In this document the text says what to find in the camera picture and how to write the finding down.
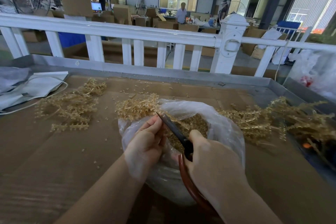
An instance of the floor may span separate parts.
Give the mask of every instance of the floor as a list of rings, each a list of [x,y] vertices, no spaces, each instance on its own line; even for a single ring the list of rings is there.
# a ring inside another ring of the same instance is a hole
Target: floor
[[[120,38],[112,39],[113,42],[121,42]],[[41,43],[27,43],[28,49],[31,53],[34,54],[49,54],[51,52],[50,46],[48,41],[41,42]],[[152,46],[157,47],[157,42],[154,41],[144,41],[145,46]],[[6,44],[5,39],[2,35],[0,35],[0,58],[1,59],[11,59],[11,54],[8,52],[8,46]],[[184,60],[183,60],[183,67],[190,67],[191,63],[191,57],[192,57],[192,51],[185,51],[184,53]],[[199,68],[205,71],[209,71],[212,64],[212,57],[208,56],[201,56],[201,59],[199,61]],[[174,61],[174,49],[167,47],[167,57],[166,57],[166,68],[172,68]],[[238,51],[236,60],[234,61],[235,66],[244,66],[244,67],[252,67],[257,68],[259,65],[260,60],[254,59],[245,53],[243,53],[241,50]],[[267,69],[276,70],[277,65],[269,64]],[[291,70],[290,66],[286,65],[280,65],[278,76],[279,77],[286,77]]]

